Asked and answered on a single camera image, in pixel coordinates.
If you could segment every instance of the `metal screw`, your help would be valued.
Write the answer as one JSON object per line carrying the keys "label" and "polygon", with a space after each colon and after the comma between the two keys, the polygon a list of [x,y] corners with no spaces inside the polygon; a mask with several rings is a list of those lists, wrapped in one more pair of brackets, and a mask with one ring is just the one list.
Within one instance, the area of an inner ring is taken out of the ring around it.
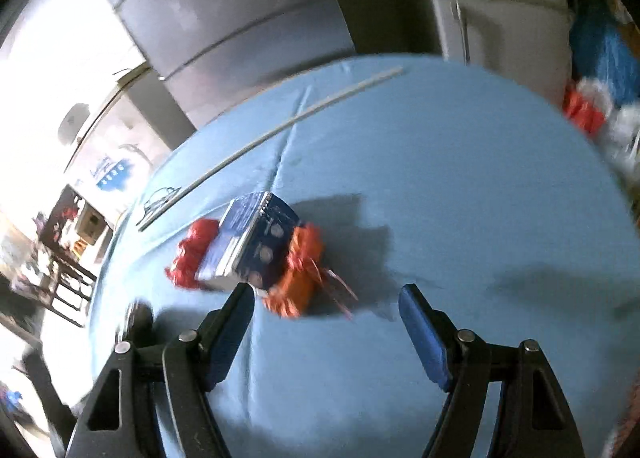
{"label": "metal screw", "polygon": [[194,341],[197,336],[198,336],[198,332],[196,332],[196,330],[187,330],[185,332],[182,332],[178,336],[178,339],[180,340],[180,342],[190,343],[191,341]]}
{"label": "metal screw", "polygon": [[527,339],[526,341],[524,341],[524,349],[527,352],[539,352],[540,345],[538,344],[538,341]]}
{"label": "metal screw", "polygon": [[460,330],[458,332],[458,339],[463,343],[472,343],[476,340],[476,334],[471,330]]}
{"label": "metal screw", "polygon": [[131,343],[129,341],[122,341],[116,344],[116,347],[113,349],[116,353],[123,354],[127,353],[131,349]]}

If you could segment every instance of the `blue cloth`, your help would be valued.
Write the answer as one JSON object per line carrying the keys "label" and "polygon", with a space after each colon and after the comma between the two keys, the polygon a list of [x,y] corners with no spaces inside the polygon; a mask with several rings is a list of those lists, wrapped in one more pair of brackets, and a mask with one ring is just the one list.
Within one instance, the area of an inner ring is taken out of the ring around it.
{"label": "blue cloth", "polygon": [[640,96],[640,62],[618,26],[606,1],[590,1],[579,9],[569,40],[580,77],[606,84],[616,105],[623,106]]}
{"label": "blue cloth", "polygon": [[[145,232],[159,188],[185,186],[305,107],[395,66],[401,76],[331,105],[207,180]],[[353,321],[319,294],[305,318],[256,305],[227,379],[208,396],[236,457],[421,456],[445,395],[398,314],[416,282],[484,340],[537,339],[588,456],[613,428],[640,364],[640,251],[628,206],[597,152],[524,88],[428,56],[335,62],[239,104],[151,177],[114,236],[89,334],[94,372],[127,304],[154,307],[159,335],[197,327],[227,294],[174,288],[164,267],[188,225],[233,197],[272,190],[326,241],[326,264],[356,291]],[[485,456],[499,386],[474,451]],[[168,458],[180,456],[166,403]]]}

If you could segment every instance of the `red cloth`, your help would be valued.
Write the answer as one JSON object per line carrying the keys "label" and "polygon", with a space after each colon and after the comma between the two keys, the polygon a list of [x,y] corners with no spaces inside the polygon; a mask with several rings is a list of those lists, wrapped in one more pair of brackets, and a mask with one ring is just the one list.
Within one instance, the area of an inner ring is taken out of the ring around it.
{"label": "red cloth", "polygon": [[200,288],[196,272],[209,244],[218,235],[218,227],[218,220],[208,218],[200,218],[191,224],[187,237],[178,243],[178,253],[171,266],[164,269],[174,286]]}
{"label": "red cloth", "polygon": [[595,138],[605,122],[604,114],[572,86],[564,95],[562,110],[564,116],[589,138]]}

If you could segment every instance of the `light blue table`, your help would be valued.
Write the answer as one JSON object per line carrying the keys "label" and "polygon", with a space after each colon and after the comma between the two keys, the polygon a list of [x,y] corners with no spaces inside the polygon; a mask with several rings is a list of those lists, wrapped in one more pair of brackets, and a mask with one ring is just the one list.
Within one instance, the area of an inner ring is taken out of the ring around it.
{"label": "light blue table", "polygon": [[[404,74],[279,134],[144,233],[135,228],[153,191],[185,186],[306,106],[395,66]],[[625,199],[557,110],[481,69],[431,57],[356,58],[301,74],[177,149],[100,275],[90,319],[96,374],[133,298],[151,302],[165,338],[222,305],[225,294],[177,290],[163,269],[190,222],[258,190],[322,228],[328,263],[361,301],[352,322],[322,301],[297,321],[257,305],[228,379],[209,395],[233,456],[421,456],[444,394],[399,319],[406,282],[488,342],[537,339],[588,456],[600,451],[640,364],[640,250]],[[498,390],[490,388],[478,457]],[[163,431],[168,457],[178,456]]]}

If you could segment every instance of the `bright light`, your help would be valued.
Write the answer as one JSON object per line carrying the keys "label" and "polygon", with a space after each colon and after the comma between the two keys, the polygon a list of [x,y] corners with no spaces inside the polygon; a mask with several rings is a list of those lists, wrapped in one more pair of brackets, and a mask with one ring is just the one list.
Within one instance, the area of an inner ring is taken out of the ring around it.
{"label": "bright light", "polygon": [[144,61],[108,0],[31,0],[0,49],[0,208],[18,228],[53,206],[72,152],[56,131],[76,102],[97,113]]}

